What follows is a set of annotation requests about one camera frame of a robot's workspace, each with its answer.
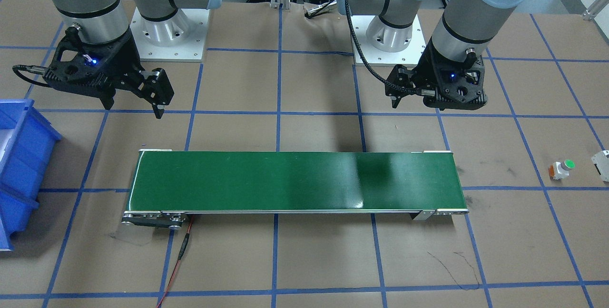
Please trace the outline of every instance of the blue plastic bin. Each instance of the blue plastic bin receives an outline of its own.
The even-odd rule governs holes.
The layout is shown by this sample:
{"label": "blue plastic bin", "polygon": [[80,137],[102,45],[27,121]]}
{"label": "blue plastic bin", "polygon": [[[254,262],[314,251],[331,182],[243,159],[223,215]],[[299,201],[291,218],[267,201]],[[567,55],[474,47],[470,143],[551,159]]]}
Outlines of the blue plastic bin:
{"label": "blue plastic bin", "polygon": [[61,139],[33,100],[0,100],[0,251],[24,230],[55,142]]}

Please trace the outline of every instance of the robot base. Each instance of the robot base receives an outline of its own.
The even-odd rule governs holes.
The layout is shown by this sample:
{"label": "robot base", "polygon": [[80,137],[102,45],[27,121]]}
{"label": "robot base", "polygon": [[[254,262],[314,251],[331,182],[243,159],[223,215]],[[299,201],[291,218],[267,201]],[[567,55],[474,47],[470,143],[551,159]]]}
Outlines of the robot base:
{"label": "robot base", "polygon": [[138,46],[141,61],[191,61],[199,63],[203,59],[207,27],[209,26],[209,10],[183,9],[191,25],[191,31],[185,35],[185,40],[178,45],[152,45],[144,34],[144,22],[139,11],[135,9],[131,19],[131,30]]}
{"label": "robot base", "polygon": [[[425,50],[425,38],[422,36],[421,24],[419,23],[418,15],[413,21],[413,37],[409,41],[410,45],[400,52],[385,52],[375,48],[366,38],[366,29],[370,22],[374,19],[373,15],[354,15],[352,17],[353,28],[357,41],[362,47],[363,56],[371,65],[379,67],[393,67],[396,64],[403,64],[407,67],[415,67],[418,64],[423,50]],[[357,49],[352,41],[353,59],[355,65],[363,66],[363,62]]]}

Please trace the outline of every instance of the conveyor belt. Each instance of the conveyor belt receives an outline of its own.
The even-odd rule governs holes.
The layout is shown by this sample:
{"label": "conveyor belt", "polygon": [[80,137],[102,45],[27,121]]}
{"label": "conveyor belt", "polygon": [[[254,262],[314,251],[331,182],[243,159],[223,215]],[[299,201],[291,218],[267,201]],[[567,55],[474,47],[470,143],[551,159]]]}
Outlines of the conveyor belt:
{"label": "conveyor belt", "polygon": [[450,152],[141,150],[124,221],[185,213],[467,213]]}

